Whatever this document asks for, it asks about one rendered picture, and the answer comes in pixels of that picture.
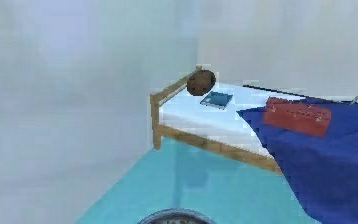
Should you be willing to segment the wooden bed with white mattress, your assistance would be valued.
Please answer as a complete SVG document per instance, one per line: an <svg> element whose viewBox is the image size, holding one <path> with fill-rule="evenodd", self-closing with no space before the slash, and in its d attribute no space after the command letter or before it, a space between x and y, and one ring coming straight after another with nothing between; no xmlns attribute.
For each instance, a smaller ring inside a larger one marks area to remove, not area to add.
<svg viewBox="0 0 358 224"><path fill-rule="evenodd" d="M242 119L240 110L265 106L269 97L302 100L304 97L245 88L219 83L203 96L187 91L188 79L202 67L163 91L150 97L153 145L161 146L161 139L169 137L187 144L252 164L276 173L282 173L274 158L265 149L253 129ZM222 110L200 104L211 91L233 96Z"/></svg>

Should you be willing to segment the brown ball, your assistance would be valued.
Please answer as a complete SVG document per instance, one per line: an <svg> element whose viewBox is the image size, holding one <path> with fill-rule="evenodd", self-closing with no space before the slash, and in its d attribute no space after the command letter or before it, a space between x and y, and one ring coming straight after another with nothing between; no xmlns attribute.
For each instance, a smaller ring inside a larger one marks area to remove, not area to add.
<svg viewBox="0 0 358 224"><path fill-rule="evenodd" d="M216 76L210 70L199 70L187 81L187 91L193 96L203 96L208 93L216 83Z"/></svg>

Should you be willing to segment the blue book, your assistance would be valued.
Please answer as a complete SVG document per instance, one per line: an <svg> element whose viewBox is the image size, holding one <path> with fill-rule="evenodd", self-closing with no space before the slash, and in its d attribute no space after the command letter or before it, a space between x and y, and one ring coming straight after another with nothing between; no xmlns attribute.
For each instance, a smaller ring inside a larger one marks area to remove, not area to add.
<svg viewBox="0 0 358 224"><path fill-rule="evenodd" d="M211 91L200 101L200 104L224 110L232 98L230 94Z"/></svg>

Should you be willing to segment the thin black rod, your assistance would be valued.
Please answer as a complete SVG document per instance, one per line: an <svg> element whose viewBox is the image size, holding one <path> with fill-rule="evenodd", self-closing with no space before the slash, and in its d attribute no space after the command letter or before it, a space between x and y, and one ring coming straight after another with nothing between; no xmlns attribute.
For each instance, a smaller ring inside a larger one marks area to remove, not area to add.
<svg viewBox="0 0 358 224"><path fill-rule="evenodd" d="M268 91L268 92L274 92L274 93L279 93L279 94L288 94L288 95L304 97L304 98L315 98L315 99L320 99L320 100L332 101L332 102L336 102L336 103L346 103L346 104L358 103L358 96L354 96L352 98L348 98L348 99L344 99L344 100L328 99L328 98L308 96L308 95L303 95L303 94L299 94L299 93L291 93L291 92L286 92L283 90L275 90L275 89L269 89L269 88L265 88L265 87L259 87L259 86L253 86L253 85L247 85L247 84L242 85L242 87L256 89L256 90L262 90L262 91Z"/></svg>

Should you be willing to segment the red flat case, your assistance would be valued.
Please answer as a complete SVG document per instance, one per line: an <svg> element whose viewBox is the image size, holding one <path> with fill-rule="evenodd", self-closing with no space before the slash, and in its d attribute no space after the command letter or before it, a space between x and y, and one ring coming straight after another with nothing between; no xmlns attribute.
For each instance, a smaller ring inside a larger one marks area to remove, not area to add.
<svg viewBox="0 0 358 224"><path fill-rule="evenodd" d="M267 125L322 137L330 124L331 111L315 104L269 97L262 121Z"/></svg>

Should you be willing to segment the dark blue blanket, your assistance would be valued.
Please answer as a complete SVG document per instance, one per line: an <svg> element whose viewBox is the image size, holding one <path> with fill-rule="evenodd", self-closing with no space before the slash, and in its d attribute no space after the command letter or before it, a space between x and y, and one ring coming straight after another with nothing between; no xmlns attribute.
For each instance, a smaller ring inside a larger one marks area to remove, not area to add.
<svg viewBox="0 0 358 224"><path fill-rule="evenodd" d="M284 103L300 119L331 118L317 137L266 124L267 106L240 110L261 145L277 162L304 211L322 224L358 224L358 103L306 98Z"/></svg>

